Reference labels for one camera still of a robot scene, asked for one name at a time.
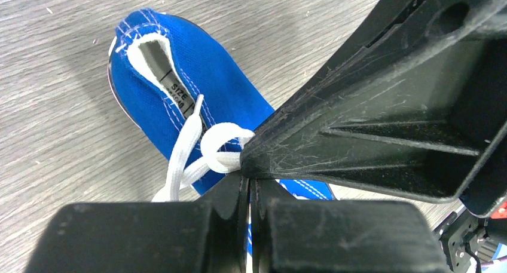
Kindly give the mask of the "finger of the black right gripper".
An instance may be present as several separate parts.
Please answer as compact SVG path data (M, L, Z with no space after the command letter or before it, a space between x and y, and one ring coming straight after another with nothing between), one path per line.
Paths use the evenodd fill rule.
M506 201L506 0L379 0L241 165L490 216Z

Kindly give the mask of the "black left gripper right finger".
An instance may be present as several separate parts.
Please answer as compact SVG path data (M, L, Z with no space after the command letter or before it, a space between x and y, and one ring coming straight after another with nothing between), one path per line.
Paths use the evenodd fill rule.
M418 208L391 200L298 200L251 180L254 272L448 272Z

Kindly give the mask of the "blue canvas sneaker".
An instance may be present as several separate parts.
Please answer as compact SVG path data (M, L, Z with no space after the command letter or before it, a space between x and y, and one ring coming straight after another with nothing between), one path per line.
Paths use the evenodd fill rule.
M274 111L227 50L182 17L150 8L130 13L117 25L108 56L117 103L168 163L201 94L203 131L222 122L254 131ZM220 151L242 149L233 139ZM190 187L203 195L225 175L210 171Z

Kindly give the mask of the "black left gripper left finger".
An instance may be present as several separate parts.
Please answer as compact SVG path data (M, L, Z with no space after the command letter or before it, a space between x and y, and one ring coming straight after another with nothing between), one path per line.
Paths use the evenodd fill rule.
M195 201L75 203L50 220L27 272L245 272L249 182Z

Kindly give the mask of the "white shoelace of sneaker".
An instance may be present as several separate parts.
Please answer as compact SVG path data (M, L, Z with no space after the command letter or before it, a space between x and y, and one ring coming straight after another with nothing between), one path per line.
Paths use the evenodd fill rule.
M200 112L204 95L197 97L194 112L187 118L169 158L166 182L152 198L154 203L179 201L180 189L190 186L208 172L228 174L240 169L240 152L220 151L233 139L241 149L255 133L232 122L222 122L203 131Z

